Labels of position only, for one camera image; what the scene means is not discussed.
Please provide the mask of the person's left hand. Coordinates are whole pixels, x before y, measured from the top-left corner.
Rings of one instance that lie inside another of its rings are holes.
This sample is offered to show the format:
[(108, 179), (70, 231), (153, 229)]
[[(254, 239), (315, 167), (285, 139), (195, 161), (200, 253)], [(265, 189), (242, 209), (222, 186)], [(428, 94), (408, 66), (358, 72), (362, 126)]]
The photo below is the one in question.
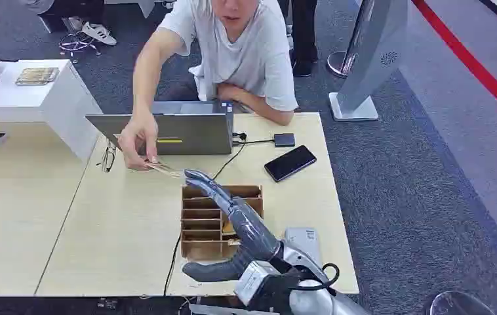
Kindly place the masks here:
[(232, 100), (245, 103), (245, 99), (250, 95), (246, 90), (229, 83), (217, 84), (216, 90), (220, 100)]

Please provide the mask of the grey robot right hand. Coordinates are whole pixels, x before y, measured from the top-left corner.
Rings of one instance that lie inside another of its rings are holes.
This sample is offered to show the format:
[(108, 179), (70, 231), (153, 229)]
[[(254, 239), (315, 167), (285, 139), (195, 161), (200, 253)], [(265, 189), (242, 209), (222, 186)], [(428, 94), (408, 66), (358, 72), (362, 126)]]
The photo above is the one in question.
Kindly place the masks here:
[(186, 169), (184, 174), (188, 186), (199, 188), (219, 206), (240, 239), (239, 247), (229, 260), (207, 265), (188, 262), (182, 267), (184, 274), (203, 283), (233, 281), (241, 278), (252, 261), (270, 261), (274, 257), (280, 241), (243, 198), (232, 196), (201, 171)]

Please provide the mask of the person's right hand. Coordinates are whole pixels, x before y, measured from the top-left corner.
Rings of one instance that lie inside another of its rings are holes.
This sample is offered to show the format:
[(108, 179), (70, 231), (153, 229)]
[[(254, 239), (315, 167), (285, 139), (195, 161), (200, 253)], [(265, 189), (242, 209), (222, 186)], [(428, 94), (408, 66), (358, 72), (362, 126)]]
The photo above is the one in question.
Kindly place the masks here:
[(118, 138), (125, 165), (135, 171), (148, 171), (157, 160), (158, 126), (150, 109), (135, 108)]

